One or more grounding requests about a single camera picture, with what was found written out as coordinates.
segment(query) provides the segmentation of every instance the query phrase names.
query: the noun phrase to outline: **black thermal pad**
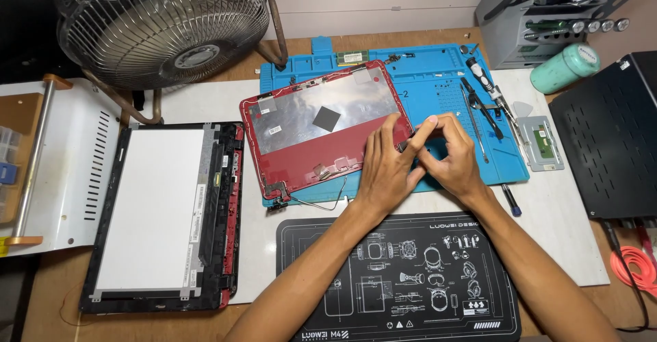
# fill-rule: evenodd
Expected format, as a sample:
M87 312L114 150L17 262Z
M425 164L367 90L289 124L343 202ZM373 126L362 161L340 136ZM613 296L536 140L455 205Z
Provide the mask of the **black thermal pad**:
M317 112L317 116L315 116L315 119L313 120L313 125L318 126L319 128L322 128L329 133L333 133L333 129L335 128L335 125L338 123L339 119L340 114L338 112L329 110L322 106L322 108L319 109L319 112Z
M335 218L285 220L276 274ZM388 216L351 252L293 341L517 341L518 297L466 212Z

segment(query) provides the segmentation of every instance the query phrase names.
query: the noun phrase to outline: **electric fan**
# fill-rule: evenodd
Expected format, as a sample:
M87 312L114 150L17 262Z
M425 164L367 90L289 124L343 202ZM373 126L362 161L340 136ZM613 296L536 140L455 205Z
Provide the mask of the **electric fan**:
M260 44L269 2L281 50ZM256 49L276 67L287 48L275 0L55 0L59 44L85 75L132 117L160 119L161 88L201 80ZM115 89L154 90L153 119Z

